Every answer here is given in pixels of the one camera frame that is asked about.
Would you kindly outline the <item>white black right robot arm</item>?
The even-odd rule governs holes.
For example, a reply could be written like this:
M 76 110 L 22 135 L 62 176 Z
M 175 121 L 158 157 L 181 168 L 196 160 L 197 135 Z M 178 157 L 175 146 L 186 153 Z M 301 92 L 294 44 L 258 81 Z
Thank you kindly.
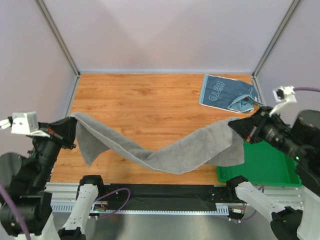
M 302 110 L 292 127 L 272 108 L 261 107 L 247 118 L 228 123 L 245 142 L 266 142 L 295 161 L 300 187 L 262 192 L 247 178 L 236 176 L 226 182 L 228 194 L 247 203 L 269 223 L 278 240 L 320 238 L 320 112 Z

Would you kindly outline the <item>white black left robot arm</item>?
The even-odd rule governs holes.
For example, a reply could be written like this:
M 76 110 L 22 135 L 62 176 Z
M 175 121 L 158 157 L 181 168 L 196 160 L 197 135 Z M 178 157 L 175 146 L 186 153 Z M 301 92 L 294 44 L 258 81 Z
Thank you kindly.
M 21 166 L 7 186 L 0 187 L 0 223 L 16 240 L 84 240 L 85 228 L 93 203 L 104 189 L 100 175 L 85 175 L 79 182 L 76 202 L 63 227 L 56 230 L 52 193 L 46 184 L 61 149 L 74 149 L 77 120 L 66 117 L 45 123 L 35 115 L 9 116 L 1 120 L 2 130 L 32 139 L 33 148 L 24 157 L 16 153 L 4 156 L 17 160 Z

